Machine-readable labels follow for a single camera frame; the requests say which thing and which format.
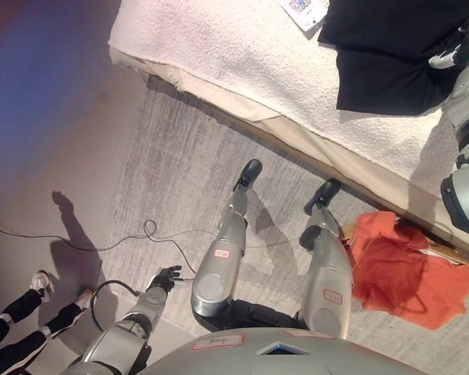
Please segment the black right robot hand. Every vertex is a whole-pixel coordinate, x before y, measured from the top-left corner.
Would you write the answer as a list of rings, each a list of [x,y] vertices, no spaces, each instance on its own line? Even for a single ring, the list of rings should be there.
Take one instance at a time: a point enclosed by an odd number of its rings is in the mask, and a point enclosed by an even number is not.
[[[437,70],[445,70],[455,66],[455,54],[460,49],[466,33],[466,27],[460,26],[455,33],[445,39],[443,43],[443,51],[439,54],[433,55],[428,60],[429,66]]]

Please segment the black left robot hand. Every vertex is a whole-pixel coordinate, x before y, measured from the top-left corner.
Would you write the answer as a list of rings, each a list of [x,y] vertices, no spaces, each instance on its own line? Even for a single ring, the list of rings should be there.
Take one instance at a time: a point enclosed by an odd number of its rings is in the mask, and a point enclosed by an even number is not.
[[[176,265],[168,268],[161,268],[151,279],[146,291],[152,288],[162,288],[166,293],[172,291],[177,281],[183,281],[181,277],[182,266]]]

